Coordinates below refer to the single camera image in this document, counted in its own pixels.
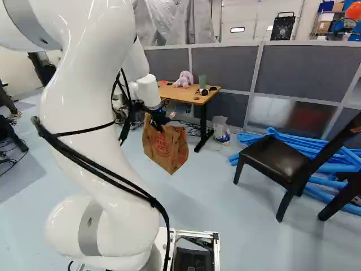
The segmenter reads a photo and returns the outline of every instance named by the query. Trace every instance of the orange object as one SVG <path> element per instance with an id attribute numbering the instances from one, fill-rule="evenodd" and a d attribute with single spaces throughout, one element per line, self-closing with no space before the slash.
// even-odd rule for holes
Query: orange object
<path id="1" fill-rule="evenodd" d="M 352 3 L 346 10 L 346 17 L 356 21 L 359 20 L 361 18 L 361 2 L 357 1 Z"/>

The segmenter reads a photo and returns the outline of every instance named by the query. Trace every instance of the window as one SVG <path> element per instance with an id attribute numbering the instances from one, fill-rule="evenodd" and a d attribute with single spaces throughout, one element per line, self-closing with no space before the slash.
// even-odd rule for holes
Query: window
<path id="1" fill-rule="evenodd" d="M 232 27 L 231 28 L 231 33 L 240 33 L 240 32 L 244 32 L 244 27 Z"/>

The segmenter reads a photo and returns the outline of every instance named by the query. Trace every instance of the cubicle partition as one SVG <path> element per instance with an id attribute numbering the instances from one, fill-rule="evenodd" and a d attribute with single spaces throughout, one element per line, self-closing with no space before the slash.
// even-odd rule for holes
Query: cubicle partition
<path id="1" fill-rule="evenodd" d="M 147 47 L 151 73 L 175 81 L 189 70 L 222 90 L 208 119 L 254 132 L 330 139 L 361 110 L 359 42 L 265 41 Z M 193 108 L 193 117 L 200 109 Z M 361 137 L 346 143 L 361 148 Z"/>

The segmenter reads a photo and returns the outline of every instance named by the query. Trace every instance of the plush toy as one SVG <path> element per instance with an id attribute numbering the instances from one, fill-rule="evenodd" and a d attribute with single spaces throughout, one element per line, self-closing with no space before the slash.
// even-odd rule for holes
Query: plush toy
<path id="1" fill-rule="evenodd" d="M 173 86 L 179 88 L 180 86 L 188 88 L 193 85 L 193 75 L 189 71 L 183 71 L 179 75 L 179 79 L 173 83 Z"/>

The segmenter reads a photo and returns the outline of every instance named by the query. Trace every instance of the desk leg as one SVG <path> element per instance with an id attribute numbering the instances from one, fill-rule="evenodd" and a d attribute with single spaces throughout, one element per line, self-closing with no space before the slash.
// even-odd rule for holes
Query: desk leg
<path id="1" fill-rule="evenodd" d="M 194 152 L 199 152 L 213 133 L 213 128 L 207 132 L 207 103 L 205 103 L 201 108 L 201 141 L 194 148 Z"/>
<path id="2" fill-rule="evenodd" d="M 321 221 L 328 220 L 331 216 L 337 213 L 343 206 L 350 203 L 361 191 L 360 179 L 349 182 L 329 204 L 318 214 Z"/>

